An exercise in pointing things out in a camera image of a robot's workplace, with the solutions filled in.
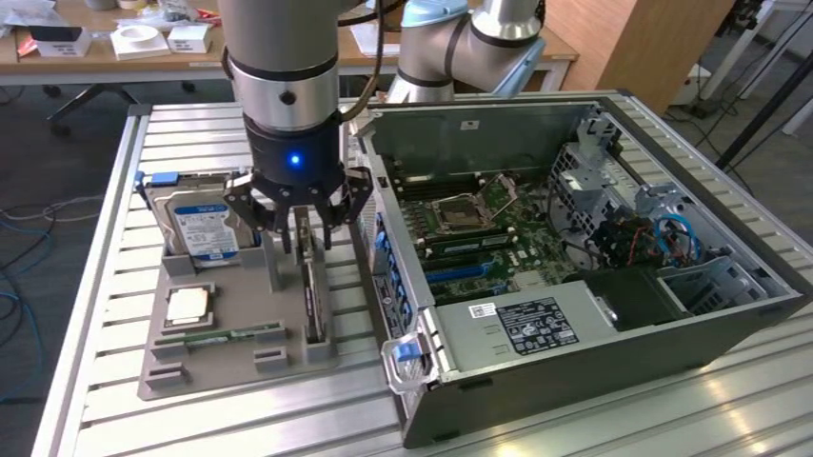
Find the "motherboard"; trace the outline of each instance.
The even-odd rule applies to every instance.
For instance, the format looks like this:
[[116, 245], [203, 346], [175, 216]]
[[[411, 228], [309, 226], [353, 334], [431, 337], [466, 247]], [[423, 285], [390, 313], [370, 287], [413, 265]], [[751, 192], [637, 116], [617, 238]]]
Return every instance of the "motherboard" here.
[[516, 172], [399, 188], [438, 306], [561, 284], [578, 268], [545, 213], [546, 186]]

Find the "hard drive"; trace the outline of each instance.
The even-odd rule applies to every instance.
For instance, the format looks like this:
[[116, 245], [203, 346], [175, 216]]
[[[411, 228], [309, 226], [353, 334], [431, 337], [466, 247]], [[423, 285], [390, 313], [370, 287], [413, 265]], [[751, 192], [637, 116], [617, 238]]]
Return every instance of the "hard drive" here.
[[223, 199], [227, 179], [227, 174], [156, 173], [144, 185], [167, 252], [189, 254], [199, 268], [231, 265], [241, 248], [258, 246], [257, 234]]

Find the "power supply label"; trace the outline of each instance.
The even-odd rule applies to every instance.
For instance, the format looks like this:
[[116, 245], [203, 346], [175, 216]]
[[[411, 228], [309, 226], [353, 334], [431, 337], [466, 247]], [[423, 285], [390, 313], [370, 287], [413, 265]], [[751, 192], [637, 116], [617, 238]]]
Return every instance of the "power supply label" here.
[[580, 342], [553, 298], [498, 308], [497, 315], [512, 338], [513, 349], [520, 355]]
[[238, 255], [241, 249], [234, 228], [226, 224], [226, 205], [201, 205], [175, 209], [175, 220], [187, 243], [190, 255], [201, 260], [222, 260]]

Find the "white box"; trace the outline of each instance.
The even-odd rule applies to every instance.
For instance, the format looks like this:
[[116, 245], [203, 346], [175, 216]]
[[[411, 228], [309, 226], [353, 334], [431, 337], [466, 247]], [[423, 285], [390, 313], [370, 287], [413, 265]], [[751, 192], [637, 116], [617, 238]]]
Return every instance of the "white box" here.
[[91, 49], [91, 33], [79, 27], [35, 27], [32, 37], [43, 57], [84, 57]]
[[684, 86], [681, 86], [681, 90], [677, 92], [672, 105], [689, 105], [696, 100], [700, 90], [705, 86], [710, 77], [712, 73], [704, 67], [694, 64], [692, 71], [689, 72], [689, 76], [686, 76], [686, 80], [684, 81]]
[[171, 54], [164, 35], [154, 27], [128, 26], [111, 34], [118, 60], [142, 59]]
[[182, 26], [172, 28], [167, 38], [172, 52], [205, 54], [213, 46], [209, 26]]

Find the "black pole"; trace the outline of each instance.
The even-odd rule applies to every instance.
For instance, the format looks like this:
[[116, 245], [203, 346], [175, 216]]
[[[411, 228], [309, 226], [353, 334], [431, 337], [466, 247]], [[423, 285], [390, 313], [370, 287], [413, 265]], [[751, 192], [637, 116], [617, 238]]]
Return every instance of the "black pole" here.
[[763, 107], [760, 112], [757, 112], [757, 115], [753, 117], [753, 120], [744, 128], [743, 133], [740, 133], [740, 136], [735, 139], [732, 146], [729, 146], [725, 152], [723, 153], [721, 159], [717, 161], [716, 164], [720, 169], [725, 169], [725, 167], [728, 167], [728, 164], [732, 163], [732, 160], [735, 160], [735, 157], [737, 157], [737, 154], [740, 154], [743, 148], [747, 146], [748, 141], [751, 141], [753, 135], [757, 134], [757, 131], [760, 131], [768, 120], [772, 118], [776, 110], [779, 109], [781, 104], [785, 103], [785, 100], [788, 100], [788, 97], [797, 89], [801, 82], [804, 81], [804, 78], [807, 78], [812, 70], [813, 52], [811, 52], [808, 58], [804, 59], [804, 62], [801, 63], [795, 73], [791, 75], [791, 78], [788, 78], [788, 81], [785, 81], [783, 87], [779, 88], [775, 96], [765, 104], [765, 107]]

